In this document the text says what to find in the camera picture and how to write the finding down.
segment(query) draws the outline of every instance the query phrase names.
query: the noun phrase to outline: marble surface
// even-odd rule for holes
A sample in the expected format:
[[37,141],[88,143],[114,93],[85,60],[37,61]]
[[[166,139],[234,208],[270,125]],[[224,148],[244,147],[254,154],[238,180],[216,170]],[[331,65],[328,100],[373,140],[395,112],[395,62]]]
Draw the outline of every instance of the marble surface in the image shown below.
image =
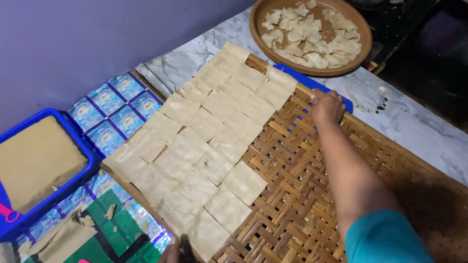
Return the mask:
[[[270,64],[249,31],[251,8],[136,69],[165,95],[192,77],[226,41],[244,46]],[[354,103],[354,115],[440,171],[468,186],[468,134],[453,127],[379,77],[359,68],[337,78],[312,78]],[[383,94],[379,87],[385,87]],[[378,110],[384,98],[385,110]]]

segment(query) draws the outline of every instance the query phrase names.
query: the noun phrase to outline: clay tray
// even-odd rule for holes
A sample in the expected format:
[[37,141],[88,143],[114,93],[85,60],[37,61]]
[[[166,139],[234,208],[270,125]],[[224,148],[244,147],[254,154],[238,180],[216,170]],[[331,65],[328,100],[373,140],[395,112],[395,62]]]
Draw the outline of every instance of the clay tray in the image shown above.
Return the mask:
[[[246,64],[264,74],[268,66],[254,55]],[[304,112],[311,108],[310,94],[311,89],[298,84],[294,96],[265,124],[242,157],[268,187],[210,262],[347,262],[320,139]],[[468,188],[351,114],[345,113],[342,128],[395,191],[432,256],[441,262],[468,261]],[[138,189],[106,170],[170,230]]]

